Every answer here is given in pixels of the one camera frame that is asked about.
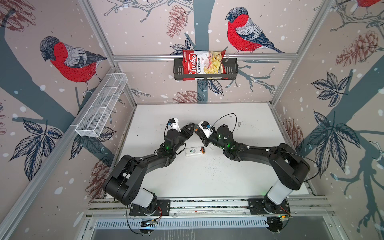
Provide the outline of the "white remote control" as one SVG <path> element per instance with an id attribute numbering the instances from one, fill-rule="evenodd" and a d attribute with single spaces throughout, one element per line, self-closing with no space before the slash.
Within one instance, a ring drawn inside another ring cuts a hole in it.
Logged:
<path id="1" fill-rule="evenodd" d="M 186 157 L 202 155 L 205 153 L 206 153 L 206 151 L 205 151 L 204 147 L 193 147 L 193 148 L 186 148 L 185 149 L 185 156 Z"/>

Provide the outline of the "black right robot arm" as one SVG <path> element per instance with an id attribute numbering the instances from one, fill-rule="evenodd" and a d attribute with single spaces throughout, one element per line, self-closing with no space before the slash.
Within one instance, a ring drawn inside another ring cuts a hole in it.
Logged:
<path id="1" fill-rule="evenodd" d="M 221 148 L 224 156 L 231 161 L 255 162 L 274 169 L 278 180 L 262 201 L 267 213 L 274 213 L 280 209 L 289 194 L 301 188 L 310 171 L 309 164 L 287 144 L 264 148 L 238 143 L 227 125 L 221 125 L 215 129 L 206 121 L 198 125 L 195 133 L 204 146 L 212 144 Z"/>

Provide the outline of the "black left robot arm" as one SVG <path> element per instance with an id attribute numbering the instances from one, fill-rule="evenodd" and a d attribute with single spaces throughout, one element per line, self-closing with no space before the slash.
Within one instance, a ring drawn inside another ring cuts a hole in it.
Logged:
<path id="1" fill-rule="evenodd" d="M 143 157 L 123 156 L 103 184 L 103 190 L 125 206 L 138 205 L 153 211 L 157 196 L 142 188 L 146 174 L 169 166 L 194 133 L 194 124 L 177 129 L 173 126 L 153 154 Z"/>

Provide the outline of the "red cassava chips bag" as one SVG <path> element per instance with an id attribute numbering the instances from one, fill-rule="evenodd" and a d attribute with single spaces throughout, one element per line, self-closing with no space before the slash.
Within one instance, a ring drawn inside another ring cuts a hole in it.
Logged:
<path id="1" fill-rule="evenodd" d="M 183 50 L 184 75 L 226 74 L 223 58 L 226 51 Z"/>

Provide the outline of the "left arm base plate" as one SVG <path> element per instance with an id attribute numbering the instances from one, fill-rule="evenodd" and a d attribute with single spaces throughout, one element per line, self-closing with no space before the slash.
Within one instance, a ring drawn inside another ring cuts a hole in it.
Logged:
<path id="1" fill-rule="evenodd" d="M 171 201 L 155 199 L 147 208 L 140 205 L 132 204 L 129 208 L 130 217 L 160 217 L 170 214 Z"/>

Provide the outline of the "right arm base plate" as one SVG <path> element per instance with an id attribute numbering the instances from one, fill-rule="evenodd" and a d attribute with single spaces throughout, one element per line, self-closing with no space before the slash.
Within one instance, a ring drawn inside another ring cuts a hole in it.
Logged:
<path id="1" fill-rule="evenodd" d="M 288 199 L 284 199 L 279 205 L 273 203 L 268 198 L 247 199 L 251 215 L 290 215 L 290 205 Z"/>

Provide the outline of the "aluminium mounting rail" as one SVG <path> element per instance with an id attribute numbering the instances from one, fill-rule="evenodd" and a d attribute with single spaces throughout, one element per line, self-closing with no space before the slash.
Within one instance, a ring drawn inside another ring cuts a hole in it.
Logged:
<path id="1" fill-rule="evenodd" d="M 170 198 L 166 208 L 169 215 L 166 218 L 215 218 L 215 217 L 252 217 L 255 208 L 246 197 L 207 197 L 207 198 Z M 335 211 L 324 196 L 291 195 L 286 203 L 279 208 L 276 216 L 286 215 L 291 211 L 291 217 L 335 216 Z M 125 217 L 129 208 L 112 199 L 93 200 L 85 212 L 86 219 Z"/>

